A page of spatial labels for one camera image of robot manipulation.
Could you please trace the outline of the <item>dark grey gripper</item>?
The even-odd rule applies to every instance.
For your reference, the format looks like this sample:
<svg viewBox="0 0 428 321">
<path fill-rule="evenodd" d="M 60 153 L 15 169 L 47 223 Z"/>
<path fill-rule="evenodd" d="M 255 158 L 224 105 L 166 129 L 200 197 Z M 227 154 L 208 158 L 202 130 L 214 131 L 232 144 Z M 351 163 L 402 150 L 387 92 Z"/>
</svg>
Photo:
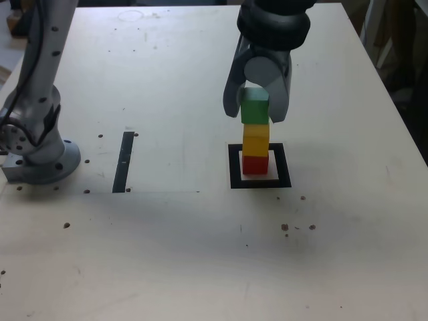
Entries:
<svg viewBox="0 0 428 321">
<path fill-rule="evenodd" d="M 289 51 L 249 47 L 254 58 L 248 62 L 248 44 L 240 35 L 231 69 L 223 91 L 223 108 L 227 116 L 236 118 L 240 108 L 241 89 L 246 80 L 268 93 L 268 114 L 273 123 L 283 122 L 290 101 L 292 59 Z"/>
</svg>

